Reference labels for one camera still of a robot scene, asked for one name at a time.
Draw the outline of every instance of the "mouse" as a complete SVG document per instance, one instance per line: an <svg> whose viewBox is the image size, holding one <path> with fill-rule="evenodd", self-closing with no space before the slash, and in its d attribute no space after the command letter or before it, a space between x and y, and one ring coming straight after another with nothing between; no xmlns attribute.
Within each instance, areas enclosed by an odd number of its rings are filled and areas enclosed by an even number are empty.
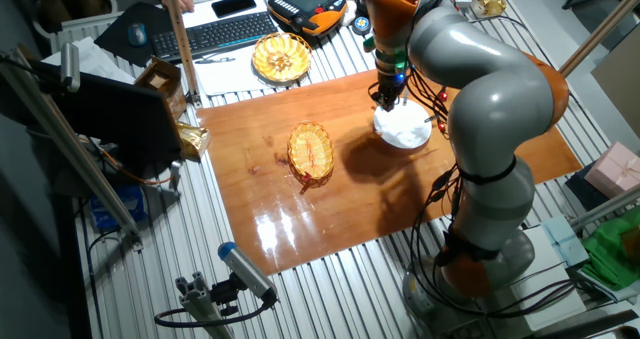
<svg viewBox="0 0 640 339"><path fill-rule="evenodd" d="M129 45L132 47L140 47L147 44L147 33L144 30L144 24L131 24L127 30Z"/></svg>

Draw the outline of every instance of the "wicker basket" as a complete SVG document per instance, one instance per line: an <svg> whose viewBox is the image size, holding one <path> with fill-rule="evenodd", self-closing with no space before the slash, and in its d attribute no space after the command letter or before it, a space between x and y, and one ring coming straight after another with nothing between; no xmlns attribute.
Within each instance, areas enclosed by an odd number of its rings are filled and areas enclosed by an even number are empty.
<svg viewBox="0 0 640 339"><path fill-rule="evenodd" d="M333 143L320 124L302 122L291 132L289 162L303 181L322 181L333 170Z"/></svg>
<svg viewBox="0 0 640 339"><path fill-rule="evenodd" d="M311 47L295 34L269 34L256 43L252 63L268 80L279 83L296 80L309 70Z"/></svg>

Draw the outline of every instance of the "metal table surface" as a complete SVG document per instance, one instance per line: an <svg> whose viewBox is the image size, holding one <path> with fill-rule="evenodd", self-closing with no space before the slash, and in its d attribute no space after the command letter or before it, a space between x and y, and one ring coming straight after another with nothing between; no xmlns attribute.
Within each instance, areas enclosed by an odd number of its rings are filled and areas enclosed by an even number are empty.
<svg viewBox="0 0 640 339"><path fill-rule="evenodd" d="M524 22L514 3L504 15ZM51 48L59 51L64 42L90 36L97 38L117 15L105 15L66 23L63 31L52 36ZM476 23L480 29L509 45L550 63L535 36L521 26L505 20ZM315 46L312 68L299 85L375 68L373 54L361 49L364 38L350 29L340 28L335 35L310 43ZM137 77L143 68L122 58L115 63ZM183 87L187 88L183 76ZM203 107L213 107L286 90L244 91L204 99ZM196 108L189 105L182 120L197 125ZM579 98L572 97L558 129L582 165L597 159L609 141L602 134ZM158 178L169 175L156 173ZM224 204L216 183L215 168L208 154L201 162L186 161L181 169L180 196L173 197L168 183L147 187L150 218L141 223L144 249L133 251L118 240L98 243L86 255L81 250L86 299L94 338L206 338L202 329L173 330L156 326L155 314L179 308L174 279L201 271L209 284L226 280L229 270L217 258L222 242L233 241ZM555 215L582 214L582 206L566 196L561 186L568 176L536 186L533 210L528 225ZM100 232L86 212L75 219L77 239L87 248ZM422 226L424 245L435 255L443 245L441 231L447 220L440 218ZM122 234L111 237L122 239ZM341 252L271 275L280 296L275 310L252 320L233 324L236 338L413 338L428 336L403 304L401 287L408 264L409 230L366 242ZM240 313L257 309L259 303L250 293L241 293ZM188 320L182 314L175 320Z"/></svg>

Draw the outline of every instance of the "keyboard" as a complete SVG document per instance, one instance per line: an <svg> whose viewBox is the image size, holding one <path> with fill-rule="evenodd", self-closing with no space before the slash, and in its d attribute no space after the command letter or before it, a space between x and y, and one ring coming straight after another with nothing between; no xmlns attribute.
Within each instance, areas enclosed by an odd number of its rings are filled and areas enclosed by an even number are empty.
<svg viewBox="0 0 640 339"><path fill-rule="evenodd" d="M187 28L191 56L196 59L204 55L238 49L256 43L267 34L275 33L275 25L267 12L240 15ZM179 62L180 52L173 32L151 37L156 56L164 61Z"/></svg>

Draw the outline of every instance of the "pink box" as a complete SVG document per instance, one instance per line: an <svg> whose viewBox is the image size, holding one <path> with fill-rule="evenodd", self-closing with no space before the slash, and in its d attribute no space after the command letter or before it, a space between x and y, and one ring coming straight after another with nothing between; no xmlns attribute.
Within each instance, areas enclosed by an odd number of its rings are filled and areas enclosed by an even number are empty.
<svg viewBox="0 0 640 339"><path fill-rule="evenodd" d="M640 183L640 159L624 145L613 144L584 178L608 198Z"/></svg>

